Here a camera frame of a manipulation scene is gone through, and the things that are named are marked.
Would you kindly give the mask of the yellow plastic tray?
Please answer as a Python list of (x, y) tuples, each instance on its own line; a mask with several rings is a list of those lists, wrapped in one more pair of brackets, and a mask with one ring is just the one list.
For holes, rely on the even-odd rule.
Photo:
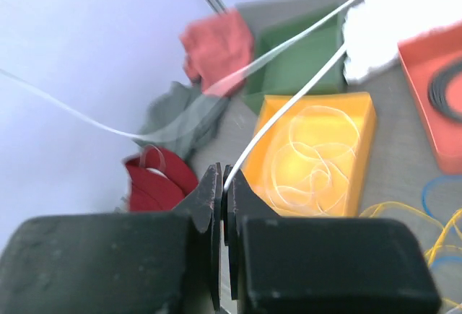
[(282, 216), (353, 217), (375, 127), (367, 92), (304, 97), (255, 145), (244, 176)]

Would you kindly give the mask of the orange plastic tray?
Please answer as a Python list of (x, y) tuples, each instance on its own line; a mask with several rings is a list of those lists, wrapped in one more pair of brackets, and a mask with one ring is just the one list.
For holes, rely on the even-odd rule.
[(461, 23), (398, 44), (401, 66), (440, 170), (461, 173)]

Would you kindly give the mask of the grey cloth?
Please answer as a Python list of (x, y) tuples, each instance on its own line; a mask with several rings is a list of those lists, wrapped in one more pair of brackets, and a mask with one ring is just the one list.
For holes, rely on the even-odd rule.
[(195, 151), (216, 137), (229, 102), (227, 97), (204, 95), (198, 85), (173, 82), (169, 92), (149, 106), (139, 131), (149, 134), (149, 140), (134, 142), (141, 148), (166, 148), (187, 162)]

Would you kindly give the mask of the pink cloth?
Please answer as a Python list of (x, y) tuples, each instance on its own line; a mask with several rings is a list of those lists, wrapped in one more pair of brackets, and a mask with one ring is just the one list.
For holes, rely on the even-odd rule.
[(192, 22), (180, 41), (186, 52), (184, 71), (191, 81), (200, 81), (204, 94), (228, 97), (243, 84), (242, 74), (220, 82), (253, 59), (253, 35), (238, 10)]

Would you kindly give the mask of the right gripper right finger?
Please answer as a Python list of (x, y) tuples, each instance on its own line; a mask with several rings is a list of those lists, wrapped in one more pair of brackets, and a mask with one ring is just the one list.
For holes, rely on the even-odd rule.
[(230, 296), (239, 313), (437, 313), (412, 231), (388, 218), (282, 217), (225, 168)]

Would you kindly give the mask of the green plastic tray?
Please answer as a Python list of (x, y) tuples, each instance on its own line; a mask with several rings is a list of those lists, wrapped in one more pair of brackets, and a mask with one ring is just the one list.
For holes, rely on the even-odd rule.
[[(284, 41), (309, 28), (335, 10), (330, 4), (267, 27), (257, 36), (254, 57), (258, 58)], [(338, 13), (308, 36), (297, 41), (246, 79), (243, 102), (256, 114), (265, 95), (294, 95), (340, 49), (343, 15)]]

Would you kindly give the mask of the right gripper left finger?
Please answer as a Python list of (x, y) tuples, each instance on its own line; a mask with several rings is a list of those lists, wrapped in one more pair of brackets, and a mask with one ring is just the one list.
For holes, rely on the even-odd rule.
[(3, 313), (215, 313), (222, 169), (170, 211), (35, 217), (1, 255)]

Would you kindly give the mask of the white crumpled cloth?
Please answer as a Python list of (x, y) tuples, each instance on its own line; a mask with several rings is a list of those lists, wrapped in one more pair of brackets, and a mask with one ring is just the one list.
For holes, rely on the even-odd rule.
[(343, 24), (344, 78), (349, 85), (395, 64), (398, 44), (461, 21), (461, 0), (363, 0)]

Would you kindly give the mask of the dark red cloth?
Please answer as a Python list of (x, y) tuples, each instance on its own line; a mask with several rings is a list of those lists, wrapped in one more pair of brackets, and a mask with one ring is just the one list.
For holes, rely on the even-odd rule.
[(124, 165), (130, 178), (130, 212), (170, 211), (199, 184), (192, 169), (163, 147), (145, 147)]

